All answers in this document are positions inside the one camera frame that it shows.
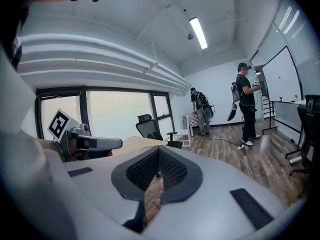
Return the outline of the person's black shirt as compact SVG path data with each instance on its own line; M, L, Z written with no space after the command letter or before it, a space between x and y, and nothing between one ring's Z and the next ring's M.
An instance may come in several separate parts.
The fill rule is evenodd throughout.
M28 16L29 6L26 6L13 11L6 22L0 25L0 41L15 71L18 70L22 58L22 43L18 36L18 27L23 28Z

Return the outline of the black framed whiteboard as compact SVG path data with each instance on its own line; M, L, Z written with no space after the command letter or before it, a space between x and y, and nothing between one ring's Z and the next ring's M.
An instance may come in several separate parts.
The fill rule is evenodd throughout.
M282 48L263 67L267 97L271 104L298 105L303 98L303 89L293 56L287 46Z

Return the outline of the black framed window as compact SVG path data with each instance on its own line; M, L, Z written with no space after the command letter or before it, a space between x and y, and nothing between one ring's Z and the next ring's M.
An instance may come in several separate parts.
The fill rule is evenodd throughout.
M165 140L175 130L166 92L86 85L42 88L36 90L34 108L37 136L45 140L52 139L47 128L58 109L87 124L95 137L139 137L136 124L145 114L155 120Z

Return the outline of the white stool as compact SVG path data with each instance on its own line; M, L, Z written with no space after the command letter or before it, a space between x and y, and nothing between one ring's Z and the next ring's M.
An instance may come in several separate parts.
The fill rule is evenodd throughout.
M192 138L188 129L181 129L173 136L174 141L182 143L183 148L190 149L192 146Z

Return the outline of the black office chair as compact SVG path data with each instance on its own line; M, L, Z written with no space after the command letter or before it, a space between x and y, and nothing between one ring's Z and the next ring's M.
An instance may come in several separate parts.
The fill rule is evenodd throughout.
M135 127L143 138L153 139L158 141L164 140L161 135L160 129L156 124L156 121L152 119L152 116L150 114L139 115L137 118L138 118L138 123L135 125ZM169 140L167 140L167 145L169 147L181 149L183 146L183 143L180 141L173 140L173 136L177 134L178 132L176 131L167 133L167 135L169 135Z
M294 169L294 173L307 174L308 179L297 195L300 199L304 194L308 195L317 186L320 180L320 95L306 95L306 105L298 107L298 115L304 131L304 141L301 146L301 163L303 169Z

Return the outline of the frosted glass door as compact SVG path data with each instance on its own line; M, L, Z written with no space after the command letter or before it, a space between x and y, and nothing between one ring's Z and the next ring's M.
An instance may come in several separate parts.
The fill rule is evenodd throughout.
M264 101L266 99L267 89L265 85L265 77L263 74L262 67L265 65L265 60L259 50L256 51L254 56L250 60L251 69L249 70L248 80L252 87L260 84L261 89L254 93L255 98L255 118L258 122L264 120L265 110L264 105L268 102Z

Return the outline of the checkered tablecloth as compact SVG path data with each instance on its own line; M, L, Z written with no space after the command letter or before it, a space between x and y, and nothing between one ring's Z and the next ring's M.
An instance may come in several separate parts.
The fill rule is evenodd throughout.
M197 114L187 114L186 115L186 122L187 126L190 131L190 135L193 137L194 136L194 128L199 127L199 120L198 120L198 115Z

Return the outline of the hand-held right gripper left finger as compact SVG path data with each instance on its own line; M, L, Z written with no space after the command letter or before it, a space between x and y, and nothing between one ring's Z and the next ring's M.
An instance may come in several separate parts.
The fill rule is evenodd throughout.
M67 240L159 240L127 227L145 223L144 200L125 199L112 183L112 172L120 164L158 148L147 147L131 154L65 162L52 150L45 150L54 190L72 221Z

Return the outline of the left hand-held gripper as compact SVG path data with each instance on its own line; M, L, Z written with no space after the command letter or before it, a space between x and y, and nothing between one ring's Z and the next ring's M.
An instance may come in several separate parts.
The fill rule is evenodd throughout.
M119 138L93 137L85 123L79 123L60 108L56 111L47 128L54 144L66 161L76 160L89 150L90 159L110 157L111 150L120 149L123 141Z

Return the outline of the person's left forearm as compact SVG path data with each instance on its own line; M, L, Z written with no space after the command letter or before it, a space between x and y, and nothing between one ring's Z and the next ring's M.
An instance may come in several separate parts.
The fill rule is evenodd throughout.
M20 130L18 133L21 137L27 139L28 141L33 141L37 144L39 144L44 150L53 150L55 152L59 152L59 149L57 148L55 142L53 140L45 140L33 137L27 133L25 133L23 130Z

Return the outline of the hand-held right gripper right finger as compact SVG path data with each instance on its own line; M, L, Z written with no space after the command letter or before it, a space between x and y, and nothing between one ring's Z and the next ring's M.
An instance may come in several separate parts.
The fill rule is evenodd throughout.
M153 240L284 240L280 236L302 210L306 201L286 207L278 197L234 166L183 149L176 151L202 170L199 189L186 201L161 205L146 228ZM245 189L273 218L255 229L231 191Z

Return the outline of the white ceiling pipes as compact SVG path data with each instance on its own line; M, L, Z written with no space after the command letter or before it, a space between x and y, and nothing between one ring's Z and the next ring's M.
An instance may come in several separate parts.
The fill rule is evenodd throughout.
M118 82L184 94L191 84L161 63L121 45L63 33L21 37L18 72L27 77L57 73L62 78Z

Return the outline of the long ceiling lamp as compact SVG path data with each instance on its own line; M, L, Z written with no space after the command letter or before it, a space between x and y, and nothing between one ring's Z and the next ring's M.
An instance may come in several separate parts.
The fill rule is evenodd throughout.
M199 19L197 17L193 17L189 20L189 23L199 41L201 49L202 50L207 49L208 48L207 40Z

